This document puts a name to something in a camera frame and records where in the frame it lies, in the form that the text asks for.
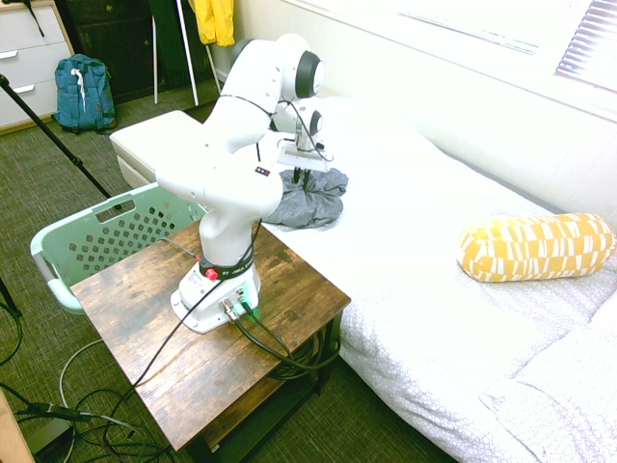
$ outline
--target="green carpet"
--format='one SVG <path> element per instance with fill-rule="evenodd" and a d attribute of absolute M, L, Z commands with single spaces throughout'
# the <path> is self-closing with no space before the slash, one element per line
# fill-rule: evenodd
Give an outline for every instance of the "green carpet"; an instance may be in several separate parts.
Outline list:
<path fill-rule="evenodd" d="M 213 85 L 200 85 L 203 101 L 216 97 Z M 152 98 L 118 105 L 119 128 L 174 109 L 193 105 L 190 89 L 176 89 Z M 194 115 L 197 119 L 203 114 Z M 112 194 L 129 189 L 123 180 L 116 156 L 106 135 L 63 132 L 55 123 L 50 128 L 84 161 L 85 167 Z M 17 355 L 0 367 L 0 381 L 33 401 L 61 403 L 58 379 L 68 358 L 98 335 L 85 316 L 71 315 L 53 299 L 30 257 L 29 245 L 36 232 L 70 214 L 103 200 L 98 191 L 70 164 L 65 156 L 34 127 L 0 137 L 0 276 L 15 303 L 23 312 L 23 344 Z M 15 330 L 0 312 L 0 359 L 13 346 Z M 97 344 L 76 358 L 67 370 L 65 391 L 69 405 L 96 389 L 122 393 L 129 387 L 106 347 Z M 21 404 L 7 395 L 14 410 Z M 115 396 L 91 396 L 81 408 L 98 414 L 110 413 Z M 133 396 L 119 410 L 119 420 L 148 429 L 154 440 L 167 445 L 141 400 Z M 46 420 L 24 422 L 26 437 Z M 111 433 L 112 442 L 133 442 L 125 429 Z M 137 451 L 142 446 L 126 447 Z M 68 444 L 54 446 L 40 461 L 62 462 Z M 97 445 L 78 440 L 70 462 L 116 461 L 105 456 Z M 147 457 L 123 457 L 127 462 L 147 461 Z M 184 452 L 174 453 L 173 461 L 188 462 Z M 160 461 L 172 461 L 163 457 Z M 321 396 L 314 395 L 269 439 L 251 463 L 272 462 L 451 462 L 454 461 L 399 419 L 344 362 L 337 361 L 332 379 Z"/>

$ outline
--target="red button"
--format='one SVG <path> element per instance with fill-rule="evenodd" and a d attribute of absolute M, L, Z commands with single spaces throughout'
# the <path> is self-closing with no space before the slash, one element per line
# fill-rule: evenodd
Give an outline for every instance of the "red button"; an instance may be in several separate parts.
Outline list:
<path fill-rule="evenodd" d="M 216 273 L 216 270 L 214 270 L 213 268 L 208 268 L 205 271 L 205 276 L 208 277 L 210 280 L 214 281 L 217 278 L 219 278 L 219 274 Z"/>

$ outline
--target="window blinds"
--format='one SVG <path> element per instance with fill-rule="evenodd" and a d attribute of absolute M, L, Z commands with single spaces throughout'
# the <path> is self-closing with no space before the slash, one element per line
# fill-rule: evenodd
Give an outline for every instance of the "window blinds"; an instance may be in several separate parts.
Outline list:
<path fill-rule="evenodd" d="M 591 2 L 555 74 L 617 92 L 617 0 Z"/>

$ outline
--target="white chair leg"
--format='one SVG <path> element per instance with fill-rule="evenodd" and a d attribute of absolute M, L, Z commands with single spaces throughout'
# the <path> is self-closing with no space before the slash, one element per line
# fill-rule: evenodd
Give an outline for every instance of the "white chair leg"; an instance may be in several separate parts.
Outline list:
<path fill-rule="evenodd" d="M 193 99 L 195 105 L 199 106 L 200 101 L 197 98 L 197 87 L 195 85 L 195 75 L 193 74 L 193 62 L 191 61 L 191 50 L 189 49 L 189 41 L 186 37 L 186 25 L 184 23 L 184 13 L 182 12 L 182 4 L 180 0 L 175 0 L 177 4 L 177 14 L 180 18 L 180 28 L 182 29 L 182 39 L 184 40 L 184 51 L 186 52 L 186 63 L 189 65 L 189 75 L 191 76 L 191 87 L 193 87 Z"/>
<path fill-rule="evenodd" d="M 154 62 L 154 104 L 158 104 L 158 62 L 156 56 L 156 21 L 152 17 L 152 57 Z"/>
<path fill-rule="evenodd" d="M 221 94 L 221 84 L 219 84 L 219 78 L 216 75 L 216 69 L 214 68 L 214 60 L 212 59 L 212 54 L 210 53 L 210 45 L 205 46 L 205 51 L 208 53 L 208 61 L 210 62 L 210 68 L 212 68 L 212 75 L 214 75 L 214 83 L 216 84 L 216 88 L 219 91 L 219 95 Z"/>

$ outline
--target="drawer handle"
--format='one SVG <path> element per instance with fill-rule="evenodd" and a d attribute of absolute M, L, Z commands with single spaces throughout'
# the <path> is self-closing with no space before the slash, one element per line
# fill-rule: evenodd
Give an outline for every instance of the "drawer handle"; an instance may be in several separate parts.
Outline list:
<path fill-rule="evenodd" d="M 6 60 L 7 58 L 14 58 L 15 56 L 17 56 L 17 51 L 18 50 L 5 51 L 3 53 L 0 53 L 0 60 Z"/>
<path fill-rule="evenodd" d="M 24 87 L 19 87 L 18 89 L 13 89 L 16 94 L 24 94 L 26 92 L 32 92 L 35 89 L 35 85 L 26 85 Z"/>

